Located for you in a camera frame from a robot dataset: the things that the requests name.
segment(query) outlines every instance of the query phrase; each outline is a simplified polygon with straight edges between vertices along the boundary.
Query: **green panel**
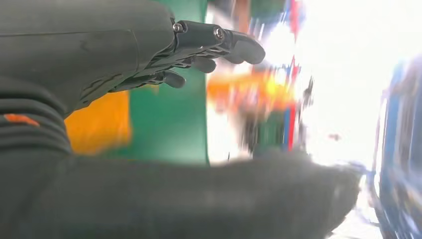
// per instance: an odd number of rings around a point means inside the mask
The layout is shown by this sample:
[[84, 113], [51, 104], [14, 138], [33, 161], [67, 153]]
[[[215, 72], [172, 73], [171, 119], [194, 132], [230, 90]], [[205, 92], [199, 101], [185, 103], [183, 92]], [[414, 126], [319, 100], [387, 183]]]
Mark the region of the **green panel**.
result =
[[[160, 0], [178, 20], [203, 22], [206, 0]], [[208, 164], [205, 74], [176, 70], [187, 83], [182, 89], [161, 85], [130, 92], [133, 139], [120, 155], [141, 160]]]
[[252, 17], [271, 17], [280, 14], [286, 0], [252, 0]]
[[284, 113], [273, 112], [265, 122], [259, 124], [258, 144], [260, 148], [281, 146], [284, 133]]

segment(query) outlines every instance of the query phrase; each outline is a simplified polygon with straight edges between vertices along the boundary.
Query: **robotic hand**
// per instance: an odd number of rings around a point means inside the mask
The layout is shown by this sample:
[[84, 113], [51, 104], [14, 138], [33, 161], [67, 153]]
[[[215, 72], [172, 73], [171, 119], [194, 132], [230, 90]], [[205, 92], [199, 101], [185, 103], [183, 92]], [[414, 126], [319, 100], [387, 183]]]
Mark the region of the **robotic hand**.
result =
[[175, 22], [149, 0], [7, 0], [0, 22], [0, 75], [47, 90], [63, 117], [107, 92], [161, 83], [180, 88], [185, 79], [174, 67], [207, 73], [213, 58], [257, 64], [265, 56], [247, 35]]

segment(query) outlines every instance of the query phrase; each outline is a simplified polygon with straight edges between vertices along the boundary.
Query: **bolt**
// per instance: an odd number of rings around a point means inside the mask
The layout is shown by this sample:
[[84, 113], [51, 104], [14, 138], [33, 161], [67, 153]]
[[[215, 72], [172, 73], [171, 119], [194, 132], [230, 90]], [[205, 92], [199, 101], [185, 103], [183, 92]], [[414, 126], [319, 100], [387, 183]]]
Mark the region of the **bolt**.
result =
[[180, 23], [175, 23], [175, 24], [173, 25], [173, 30], [174, 30], [175, 32], [177, 32], [177, 33], [180, 33], [180, 32], [185, 31], [185, 30], [183, 29], [183, 26], [182, 26]]
[[223, 39], [224, 38], [224, 32], [223, 32], [223, 29], [221, 28], [221, 27], [216, 27], [216, 28], [214, 28], [214, 36], [217, 38], [217, 39]]

